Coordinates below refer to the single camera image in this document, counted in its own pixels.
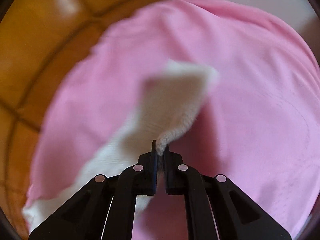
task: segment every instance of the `round rivet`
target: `round rivet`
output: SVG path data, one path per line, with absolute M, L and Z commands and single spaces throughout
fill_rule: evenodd
M 226 176 L 223 176 L 223 175 L 217 176 L 217 181 L 219 182 L 226 182 L 226 180 L 227 180 Z
M 104 181 L 104 176 L 103 175 L 98 175 L 94 178 L 95 182 L 103 182 Z
M 186 170 L 188 169 L 188 166 L 185 165 L 185 164 L 180 164 L 180 165 L 178 166 L 178 169 L 179 169 L 180 171 L 186 171 Z
M 134 165 L 134 166 L 133 166 L 133 169 L 134 169 L 135 171 L 142 171 L 142 170 L 143 170 L 143 166 L 140 165 L 140 164 L 137 164 L 137 165 Z

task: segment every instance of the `pink blanket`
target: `pink blanket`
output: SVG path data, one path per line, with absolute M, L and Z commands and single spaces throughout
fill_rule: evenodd
M 171 149 L 226 174 L 295 237 L 320 190 L 320 72 L 286 23 L 224 0 L 170 0 L 112 25 L 67 75 L 44 121 L 26 206 L 69 187 L 169 59 L 210 65 L 220 83 Z M 180 197 L 156 195 L 133 239 L 187 239 Z

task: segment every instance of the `tiled floor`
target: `tiled floor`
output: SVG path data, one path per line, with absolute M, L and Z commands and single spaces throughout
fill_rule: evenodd
M 0 206 L 21 208 L 44 113 L 63 77 L 111 23 L 159 0 L 15 0 L 0 23 Z

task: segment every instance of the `white fabric underside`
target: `white fabric underside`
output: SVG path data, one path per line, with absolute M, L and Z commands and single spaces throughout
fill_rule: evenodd
M 157 153 L 186 133 L 193 124 L 205 95 L 218 80 L 212 67 L 169 61 L 164 74 L 146 93 L 139 107 L 106 145 L 80 170 L 73 185 L 57 198 L 36 200 L 22 213 L 34 230 L 65 201 L 97 174 L 107 177 L 120 174 L 137 163 L 140 154 L 149 152 L 157 139 Z M 135 215 L 148 205 L 149 196 L 138 196 Z

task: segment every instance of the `pink cloth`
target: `pink cloth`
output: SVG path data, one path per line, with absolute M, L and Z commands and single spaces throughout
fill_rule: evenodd
M 286 23 L 224 0 L 159 2 L 103 34 L 46 114 L 27 205 L 74 182 L 169 59 L 221 76 L 171 149 L 205 175 L 226 174 L 295 236 L 320 189 L 319 66 Z M 187 239 L 182 198 L 157 195 L 133 239 Z

